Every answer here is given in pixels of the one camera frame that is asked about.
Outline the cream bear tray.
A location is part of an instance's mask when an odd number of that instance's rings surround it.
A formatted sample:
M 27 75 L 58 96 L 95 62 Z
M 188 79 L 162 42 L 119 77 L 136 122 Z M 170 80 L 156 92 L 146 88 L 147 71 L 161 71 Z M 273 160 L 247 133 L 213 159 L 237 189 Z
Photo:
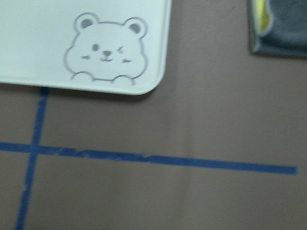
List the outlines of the cream bear tray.
M 0 81 L 142 95 L 165 73 L 170 0 L 3 0 Z

